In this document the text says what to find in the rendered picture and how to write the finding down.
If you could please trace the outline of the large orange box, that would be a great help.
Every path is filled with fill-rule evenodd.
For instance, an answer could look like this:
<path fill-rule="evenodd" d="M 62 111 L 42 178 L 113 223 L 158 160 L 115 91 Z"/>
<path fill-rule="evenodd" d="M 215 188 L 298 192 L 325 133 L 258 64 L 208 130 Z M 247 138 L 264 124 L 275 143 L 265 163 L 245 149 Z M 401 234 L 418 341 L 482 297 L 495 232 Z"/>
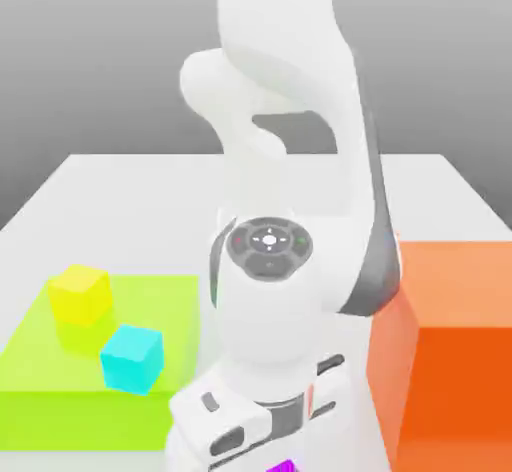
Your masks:
<path fill-rule="evenodd" d="M 392 472 L 512 472 L 512 242 L 404 242 L 367 378 Z"/>

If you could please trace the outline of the large lime green box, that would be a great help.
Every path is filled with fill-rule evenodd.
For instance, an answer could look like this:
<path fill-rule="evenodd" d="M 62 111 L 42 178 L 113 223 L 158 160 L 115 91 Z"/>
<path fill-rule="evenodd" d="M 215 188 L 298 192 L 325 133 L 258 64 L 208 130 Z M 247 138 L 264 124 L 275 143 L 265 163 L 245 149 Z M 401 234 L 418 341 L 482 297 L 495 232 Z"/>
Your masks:
<path fill-rule="evenodd" d="M 92 327 L 57 322 L 40 291 L 0 353 L 0 451 L 161 451 L 170 398 L 193 377 L 200 340 L 194 275 L 113 275 Z M 140 396 L 106 387 L 100 351 L 122 324 L 163 335 L 164 368 Z"/>

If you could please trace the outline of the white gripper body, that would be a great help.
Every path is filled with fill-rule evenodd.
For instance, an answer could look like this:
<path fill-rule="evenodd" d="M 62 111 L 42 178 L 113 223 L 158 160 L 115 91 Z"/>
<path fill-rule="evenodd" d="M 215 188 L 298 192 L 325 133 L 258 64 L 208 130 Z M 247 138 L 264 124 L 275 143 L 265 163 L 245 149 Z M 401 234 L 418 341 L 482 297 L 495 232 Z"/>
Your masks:
<path fill-rule="evenodd" d="M 188 448 L 179 433 L 171 433 L 165 448 L 166 472 L 266 472 L 291 460 L 300 472 L 315 468 L 314 442 L 305 433 L 269 442 L 212 470 Z"/>

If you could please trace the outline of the small cyan cube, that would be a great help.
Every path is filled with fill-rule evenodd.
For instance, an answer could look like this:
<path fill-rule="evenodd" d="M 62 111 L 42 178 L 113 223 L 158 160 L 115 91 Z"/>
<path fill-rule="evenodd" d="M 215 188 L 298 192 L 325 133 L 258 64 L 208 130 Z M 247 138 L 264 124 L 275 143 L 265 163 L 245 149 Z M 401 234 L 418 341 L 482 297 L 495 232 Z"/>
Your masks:
<path fill-rule="evenodd" d="M 164 368 L 163 335 L 122 324 L 102 348 L 100 363 L 106 387 L 146 396 Z"/>

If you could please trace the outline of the small yellow cube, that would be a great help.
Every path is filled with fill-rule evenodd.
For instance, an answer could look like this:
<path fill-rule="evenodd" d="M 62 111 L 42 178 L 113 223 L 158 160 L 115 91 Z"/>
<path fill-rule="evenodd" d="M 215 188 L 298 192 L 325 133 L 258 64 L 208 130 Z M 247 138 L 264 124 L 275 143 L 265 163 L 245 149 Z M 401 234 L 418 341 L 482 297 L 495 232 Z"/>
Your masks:
<path fill-rule="evenodd" d="M 60 323 L 89 327 L 113 305 L 109 273 L 72 264 L 47 284 L 50 305 Z"/>

